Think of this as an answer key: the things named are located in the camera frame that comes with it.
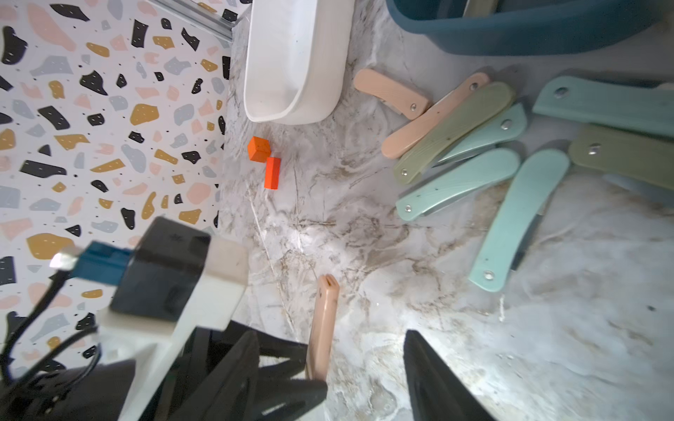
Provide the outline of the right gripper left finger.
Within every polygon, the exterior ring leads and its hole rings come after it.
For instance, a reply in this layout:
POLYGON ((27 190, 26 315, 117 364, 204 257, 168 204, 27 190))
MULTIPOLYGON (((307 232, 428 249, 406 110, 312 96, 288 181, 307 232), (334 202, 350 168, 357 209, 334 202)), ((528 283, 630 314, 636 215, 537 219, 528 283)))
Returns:
POLYGON ((259 365, 257 335, 246 332, 169 420, 248 420, 259 365))

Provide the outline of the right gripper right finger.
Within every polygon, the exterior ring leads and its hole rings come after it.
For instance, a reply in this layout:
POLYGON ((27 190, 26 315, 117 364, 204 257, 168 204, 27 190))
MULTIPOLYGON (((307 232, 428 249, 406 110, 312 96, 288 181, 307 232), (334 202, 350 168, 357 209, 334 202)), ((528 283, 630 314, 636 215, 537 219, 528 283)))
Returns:
POLYGON ((415 330, 405 334, 404 363, 415 420, 494 420, 415 330))

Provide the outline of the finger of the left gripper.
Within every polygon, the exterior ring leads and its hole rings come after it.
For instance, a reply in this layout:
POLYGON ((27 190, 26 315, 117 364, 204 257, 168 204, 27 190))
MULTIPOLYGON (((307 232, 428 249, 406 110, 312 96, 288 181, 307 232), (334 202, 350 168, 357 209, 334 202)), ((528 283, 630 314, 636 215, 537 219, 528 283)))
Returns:
POLYGON ((179 359, 173 413, 246 332, 257 335, 260 354, 256 393, 248 420, 297 420, 325 400, 328 392, 325 382, 298 377, 305 370, 307 345, 232 321, 225 331, 198 328, 191 335, 185 354, 179 359))

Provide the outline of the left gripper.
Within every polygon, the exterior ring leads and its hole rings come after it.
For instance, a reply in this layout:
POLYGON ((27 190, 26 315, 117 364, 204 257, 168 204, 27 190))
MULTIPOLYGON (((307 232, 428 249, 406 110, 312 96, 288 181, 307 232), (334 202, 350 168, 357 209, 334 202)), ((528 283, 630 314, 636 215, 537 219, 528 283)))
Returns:
POLYGON ((68 382, 84 372, 73 368, 38 375, 30 385, 1 405, 3 420, 116 420, 135 375, 135 361, 98 365, 70 389, 68 382))

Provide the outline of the olive knife top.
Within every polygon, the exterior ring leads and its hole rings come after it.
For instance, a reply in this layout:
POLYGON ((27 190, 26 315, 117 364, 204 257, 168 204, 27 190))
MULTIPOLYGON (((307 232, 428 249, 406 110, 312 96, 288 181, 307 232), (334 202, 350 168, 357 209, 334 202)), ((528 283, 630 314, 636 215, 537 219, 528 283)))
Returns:
POLYGON ((504 82, 477 89, 398 160, 392 169, 395 180, 402 185, 411 184, 438 155, 503 112, 514 99, 515 90, 504 82))

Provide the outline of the olive knife pair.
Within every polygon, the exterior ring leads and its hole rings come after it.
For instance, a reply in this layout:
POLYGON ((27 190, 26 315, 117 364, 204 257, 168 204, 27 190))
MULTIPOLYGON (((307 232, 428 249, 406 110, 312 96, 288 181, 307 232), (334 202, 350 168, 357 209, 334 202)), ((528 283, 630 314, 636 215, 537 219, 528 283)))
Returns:
POLYGON ((493 15, 497 8, 498 0, 467 0, 464 11, 464 19, 486 18, 493 15))

